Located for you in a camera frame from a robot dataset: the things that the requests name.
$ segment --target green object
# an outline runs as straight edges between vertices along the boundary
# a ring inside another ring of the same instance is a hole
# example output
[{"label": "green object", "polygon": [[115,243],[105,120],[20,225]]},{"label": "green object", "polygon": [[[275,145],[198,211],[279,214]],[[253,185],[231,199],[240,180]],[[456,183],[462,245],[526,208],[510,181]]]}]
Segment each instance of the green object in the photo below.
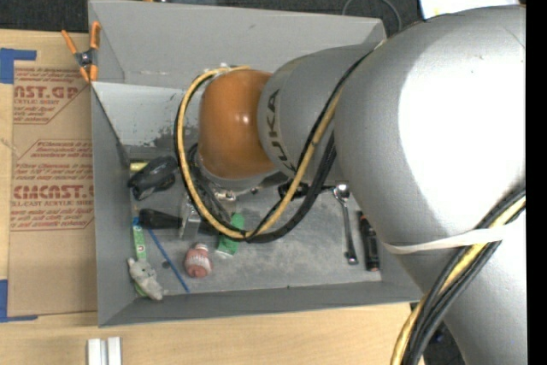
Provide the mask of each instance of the green object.
[{"label": "green object", "polygon": [[[230,220],[230,223],[241,230],[243,229],[245,225],[245,218],[239,213],[234,213],[232,215],[232,219]],[[238,247],[239,247],[238,241],[228,238],[227,236],[222,234],[221,238],[219,239],[219,245],[216,247],[216,250],[223,254],[228,254],[229,256],[233,256],[238,251]]]},{"label": "green object", "polygon": [[[135,244],[135,252],[137,253],[137,259],[146,260],[146,241],[144,240],[144,230],[140,225],[137,225],[136,220],[133,220],[133,241]],[[146,293],[141,289],[141,287],[134,283],[135,290],[141,297],[148,297]]]},{"label": "green object", "polygon": [[133,240],[135,242],[135,252],[139,260],[146,260],[146,241],[144,240],[144,230],[140,225],[133,224]]}]

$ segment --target yellow cable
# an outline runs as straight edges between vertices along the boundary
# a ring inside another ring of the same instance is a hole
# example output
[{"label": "yellow cable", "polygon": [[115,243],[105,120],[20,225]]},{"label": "yellow cable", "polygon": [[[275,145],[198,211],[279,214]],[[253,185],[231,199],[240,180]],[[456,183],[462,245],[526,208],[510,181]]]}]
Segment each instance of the yellow cable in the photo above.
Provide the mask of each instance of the yellow cable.
[{"label": "yellow cable", "polygon": [[[190,167],[188,165],[188,162],[186,160],[185,156],[185,144],[183,139],[183,132],[184,132],[184,116],[186,112],[186,108],[188,107],[188,104],[191,99],[191,95],[193,92],[207,79],[213,78],[218,74],[227,73],[229,71],[239,69],[239,68],[247,68],[245,66],[238,67],[238,68],[218,68],[215,70],[210,70],[208,72],[205,72],[204,74],[201,74],[198,76],[195,80],[192,81],[190,87],[186,91],[182,102],[180,104],[179,108],[179,115],[177,118],[177,129],[176,129],[176,136],[177,136],[177,146],[179,149],[179,160],[180,160],[180,166],[182,168],[182,174],[183,178],[186,183],[186,187],[188,188],[188,192],[191,194],[192,199],[196,203],[196,207],[199,210],[199,213],[219,232],[226,234],[226,236],[230,238],[242,238],[245,236],[248,238],[251,234],[254,233],[254,231],[246,231],[244,233],[238,233],[230,228],[225,227],[223,224],[218,222],[215,217],[210,214],[210,212],[207,210],[207,207],[203,204],[202,199],[199,197],[196,187],[193,184],[193,181],[191,179],[191,173],[190,173]],[[256,234],[262,234],[265,231],[267,231],[283,214],[285,211],[286,206],[289,204],[289,202],[292,200],[292,197],[294,193],[296,192],[298,186],[300,185],[300,182],[302,181],[302,178],[306,172],[306,169],[308,168],[309,162],[315,152],[315,147],[321,140],[323,134],[325,133],[326,128],[328,127],[328,124],[330,123],[333,115],[334,110],[336,108],[336,104],[338,103],[338,99],[340,97],[340,91],[338,94],[334,97],[332,100],[330,106],[326,110],[326,113],[324,114],[323,118],[321,119],[321,122],[319,126],[317,127],[317,130],[315,131],[315,135],[312,138],[308,149],[306,149],[302,162],[300,166],[298,167],[298,170],[295,174],[294,180],[291,183],[291,186],[289,187],[287,193],[281,200],[281,203],[279,204],[279,207],[275,210],[275,213],[262,225],[261,229]]]},{"label": "yellow cable", "polygon": [[[509,205],[489,226],[488,228],[499,227],[507,223],[507,221],[518,212],[522,207],[526,205],[526,195],[523,195],[517,199],[514,203]],[[474,261],[474,259],[479,255],[479,253],[484,249],[487,244],[474,244],[469,247],[465,252],[462,259],[454,266],[450,271],[449,276],[446,281],[443,283],[439,294],[442,294],[452,282]],[[397,337],[397,342],[393,354],[391,356],[391,365],[399,365],[402,363],[404,352],[406,351],[407,345],[409,343],[410,334],[412,333],[412,328],[414,327],[415,321],[418,318],[419,313],[421,312],[424,303],[427,299],[427,294],[420,300],[418,305],[409,315],[399,336]]]}]

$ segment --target blue tape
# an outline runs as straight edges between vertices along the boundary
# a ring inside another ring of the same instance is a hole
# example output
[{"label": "blue tape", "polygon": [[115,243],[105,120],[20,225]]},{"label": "blue tape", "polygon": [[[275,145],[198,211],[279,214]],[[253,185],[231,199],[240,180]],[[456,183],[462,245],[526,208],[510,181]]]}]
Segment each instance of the blue tape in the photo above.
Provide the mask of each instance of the blue tape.
[{"label": "blue tape", "polygon": [[150,229],[148,229],[148,233],[150,233],[150,236],[154,239],[154,242],[156,242],[156,246],[157,246],[158,250],[162,252],[163,256],[165,257],[165,260],[168,261],[169,266],[173,270],[174,274],[177,276],[177,279],[179,279],[179,282],[182,285],[182,287],[185,288],[186,292],[190,293],[190,289],[188,289],[188,286],[186,285],[185,281],[183,280],[182,275],[180,275],[180,272],[177,269],[177,267],[174,266],[174,263],[171,261],[171,258],[168,256],[168,253],[165,252],[165,250],[163,249],[162,244],[160,244],[160,241],[158,240],[156,234]]},{"label": "blue tape", "polygon": [[30,321],[38,318],[36,315],[13,316],[8,318],[8,281],[0,280],[0,322]]},{"label": "blue tape", "polygon": [[36,50],[0,49],[0,83],[14,83],[15,60],[34,61]]}]

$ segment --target spoon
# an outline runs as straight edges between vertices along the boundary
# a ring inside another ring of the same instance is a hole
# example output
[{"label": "spoon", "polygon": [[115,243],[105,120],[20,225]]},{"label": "spoon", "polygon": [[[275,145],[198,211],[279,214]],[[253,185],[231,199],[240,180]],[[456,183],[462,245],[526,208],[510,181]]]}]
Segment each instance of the spoon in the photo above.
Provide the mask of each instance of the spoon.
[{"label": "spoon", "polygon": [[345,241],[347,247],[347,251],[344,253],[345,258],[348,259],[350,265],[356,265],[359,261],[357,260],[356,249],[353,246],[353,238],[351,237],[350,215],[348,214],[347,205],[347,201],[350,198],[350,188],[346,184],[339,184],[332,189],[332,194],[342,206],[342,212],[344,214]]}]

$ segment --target gray metal tray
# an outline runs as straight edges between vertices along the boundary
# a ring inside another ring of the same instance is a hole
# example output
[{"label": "gray metal tray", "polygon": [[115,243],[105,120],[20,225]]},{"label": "gray metal tray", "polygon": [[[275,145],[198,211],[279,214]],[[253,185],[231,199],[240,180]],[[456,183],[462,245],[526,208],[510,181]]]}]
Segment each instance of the gray metal tray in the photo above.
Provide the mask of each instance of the gray metal tray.
[{"label": "gray metal tray", "polygon": [[[131,223],[138,210],[151,207],[178,215],[184,202],[179,176],[170,189],[142,202],[132,198],[126,184],[131,159],[174,155],[174,120],[197,74],[222,62],[273,72],[317,50],[365,40],[379,43],[385,38],[381,21],[112,0],[90,0],[89,20],[103,28],[99,81],[93,83],[91,100],[100,326],[419,299],[412,279],[381,247],[381,271],[365,269],[357,230],[359,207],[353,198],[350,218],[361,260],[354,266],[347,263],[342,211],[329,192],[320,195],[290,234],[270,244],[241,243],[234,256],[215,252],[216,236],[199,234],[196,240],[209,245],[214,265],[212,274],[200,280],[187,276],[182,267],[194,241],[180,239],[176,230],[156,230],[190,292],[145,234],[148,259],[167,290],[161,303],[135,292],[126,263],[135,256]],[[198,101],[199,94],[187,114],[188,144],[197,138]],[[245,227],[257,225],[278,197],[273,187],[239,197]],[[291,203],[283,217],[289,218],[298,203]]]}]

